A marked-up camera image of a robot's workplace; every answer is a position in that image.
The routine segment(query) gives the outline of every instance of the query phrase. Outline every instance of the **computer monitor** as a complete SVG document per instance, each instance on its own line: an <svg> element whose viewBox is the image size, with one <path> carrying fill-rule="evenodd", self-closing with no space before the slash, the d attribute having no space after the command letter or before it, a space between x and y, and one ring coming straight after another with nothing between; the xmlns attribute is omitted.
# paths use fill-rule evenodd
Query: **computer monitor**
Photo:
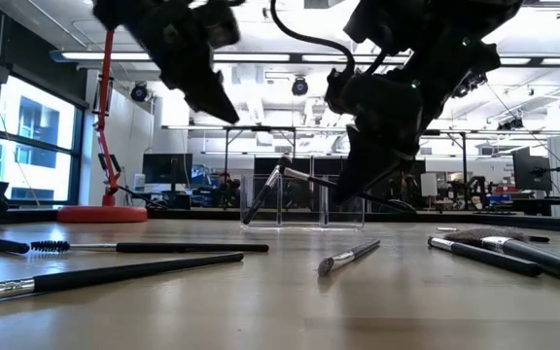
<svg viewBox="0 0 560 350"><path fill-rule="evenodd" d="M531 156L528 150L513 153L513 172L515 187L518 190L552 191L550 172L542 169L550 168L547 157Z"/></svg>
<svg viewBox="0 0 560 350"><path fill-rule="evenodd" d="M147 184L189 184L192 163L192 154L150 154L144 155L142 169Z"/></svg>

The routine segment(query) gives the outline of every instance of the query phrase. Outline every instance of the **spoolie brush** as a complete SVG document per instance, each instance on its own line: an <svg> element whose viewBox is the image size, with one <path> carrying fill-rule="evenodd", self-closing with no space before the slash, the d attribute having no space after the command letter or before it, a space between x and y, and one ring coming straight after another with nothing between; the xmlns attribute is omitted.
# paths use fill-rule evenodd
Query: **spoolie brush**
<svg viewBox="0 0 560 350"><path fill-rule="evenodd" d="M198 253L198 252L257 252L266 253L266 244L214 243L99 243L70 244L66 241L32 242L31 249L40 252L63 253L71 250L118 253Z"/></svg>
<svg viewBox="0 0 560 350"><path fill-rule="evenodd" d="M548 237L526 235L512 227L477 227L464 229L447 233L444 235L444 239L480 247L481 239L494 236L511 238L521 242L547 243L550 241Z"/></svg>

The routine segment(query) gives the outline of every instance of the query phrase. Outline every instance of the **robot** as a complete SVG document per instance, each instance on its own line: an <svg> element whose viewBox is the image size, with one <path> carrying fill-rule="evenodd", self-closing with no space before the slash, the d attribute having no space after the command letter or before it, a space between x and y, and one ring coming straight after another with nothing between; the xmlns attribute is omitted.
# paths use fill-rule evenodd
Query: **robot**
<svg viewBox="0 0 560 350"><path fill-rule="evenodd" d="M219 76L212 51L239 41L230 9L245 0L209 0L190 9L190 0L94 0L93 12L108 30L123 25L161 70L168 88L178 88L195 111L225 122L238 116ZM325 99L331 110L355 116L347 126L351 151L338 179L334 202L400 169L408 172L419 138L451 97L463 97L485 83L485 73L501 66L496 45L481 41L513 18L524 0L361 0L344 31L381 49L369 69L356 71L352 54L335 42L297 34L298 40L337 49L347 56L343 71L332 70ZM412 51L403 68L374 74L386 56Z"/></svg>

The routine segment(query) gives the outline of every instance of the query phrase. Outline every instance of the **table surface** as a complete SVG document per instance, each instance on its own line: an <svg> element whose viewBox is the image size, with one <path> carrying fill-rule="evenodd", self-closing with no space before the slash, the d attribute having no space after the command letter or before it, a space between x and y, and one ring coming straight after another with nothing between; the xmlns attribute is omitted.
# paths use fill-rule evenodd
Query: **table surface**
<svg viewBox="0 0 560 350"><path fill-rule="evenodd" d="M428 249L427 237L441 226L241 231L235 222L153 220L0 227L0 237L26 242L270 246L240 263L0 300L0 349L560 349L560 279L523 277ZM527 233L549 236L545 249L560 254L560 233ZM322 258L373 238L381 240L378 250L317 277ZM170 259L0 254L0 280Z"/></svg>

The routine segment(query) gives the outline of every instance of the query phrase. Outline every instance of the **red pole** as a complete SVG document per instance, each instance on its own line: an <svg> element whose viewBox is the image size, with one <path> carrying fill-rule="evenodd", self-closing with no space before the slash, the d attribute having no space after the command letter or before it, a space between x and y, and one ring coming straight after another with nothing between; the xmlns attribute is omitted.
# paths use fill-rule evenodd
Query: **red pole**
<svg viewBox="0 0 560 350"><path fill-rule="evenodd" d="M105 163L107 169L105 175L105 194L103 194L103 206L115 206L116 198L114 194L118 191L118 178L120 174L116 174L112 159L107 147L107 139L105 138L105 116L108 108L109 98L109 72L112 64L112 48L114 46L114 31L108 31L105 38L105 57L103 58L103 79L101 81L100 93L100 112L98 114L98 123L96 124L96 132L98 137L98 147L101 153L105 155Z"/></svg>

